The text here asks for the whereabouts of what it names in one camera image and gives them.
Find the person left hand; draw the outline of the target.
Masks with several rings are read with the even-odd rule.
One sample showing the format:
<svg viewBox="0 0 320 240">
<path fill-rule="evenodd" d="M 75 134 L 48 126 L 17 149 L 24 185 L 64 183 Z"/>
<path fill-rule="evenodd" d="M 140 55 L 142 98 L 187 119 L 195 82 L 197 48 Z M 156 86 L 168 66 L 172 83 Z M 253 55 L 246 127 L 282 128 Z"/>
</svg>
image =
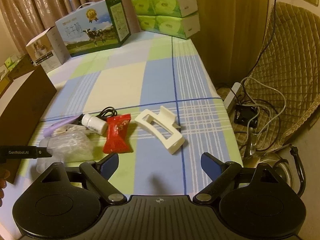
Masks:
<svg viewBox="0 0 320 240">
<path fill-rule="evenodd" d="M 0 171 L 0 206 L 3 204 L 4 189 L 7 187 L 7 179 L 10 177 L 10 172 L 4 168 Z"/>
</svg>

